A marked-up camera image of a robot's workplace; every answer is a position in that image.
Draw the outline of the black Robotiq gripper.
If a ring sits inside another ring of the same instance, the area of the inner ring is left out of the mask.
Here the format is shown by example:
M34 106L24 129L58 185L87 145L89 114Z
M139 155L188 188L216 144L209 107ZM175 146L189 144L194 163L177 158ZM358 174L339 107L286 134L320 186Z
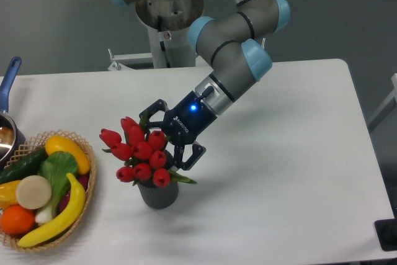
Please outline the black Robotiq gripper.
M150 121L158 112L166 112L162 121ZM139 114L141 128L161 128L174 145L173 165L177 169L189 171L204 155L206 148L194 143L217 116L191 91L173 109L169 110L167 103L158 99ZM185 145L192 144L192 154L183 161Z

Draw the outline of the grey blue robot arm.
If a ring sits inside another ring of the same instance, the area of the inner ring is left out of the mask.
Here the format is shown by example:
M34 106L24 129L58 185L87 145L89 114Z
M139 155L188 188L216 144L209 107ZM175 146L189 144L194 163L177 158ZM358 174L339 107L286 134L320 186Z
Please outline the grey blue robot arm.
M198 56L212 72L173 109L159 100L141 116L148 120L163 111L160 128L174 154L169 168L189 170L204 154L196 139L219 115L270 70L272 60L258 43L290 20L286 0L234 0L237 11L223 20L203 15L203 0L112 0L135 5L147 28L155 68L194 66Z

